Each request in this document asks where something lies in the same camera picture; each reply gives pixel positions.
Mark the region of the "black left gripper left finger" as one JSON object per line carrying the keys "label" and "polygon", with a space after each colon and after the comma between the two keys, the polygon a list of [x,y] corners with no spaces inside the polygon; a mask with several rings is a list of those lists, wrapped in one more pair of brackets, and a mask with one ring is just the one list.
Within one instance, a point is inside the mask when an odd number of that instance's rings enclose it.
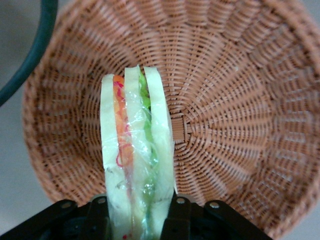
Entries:
{"label": "black left gripper left finger", "polygon": [[110,240],[107,197],[96,195],[78,206],[60,200],[0,236],[2,240]]}

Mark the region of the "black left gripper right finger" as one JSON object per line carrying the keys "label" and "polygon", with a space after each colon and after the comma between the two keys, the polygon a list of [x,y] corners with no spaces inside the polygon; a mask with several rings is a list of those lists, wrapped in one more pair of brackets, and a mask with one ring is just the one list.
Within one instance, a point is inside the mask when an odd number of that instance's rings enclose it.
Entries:
{"label": "black left gripper right finger", "polygon": [[203,207],[174,196],[164,221],[162,240],[270,240],[265,232],[221,200]]}

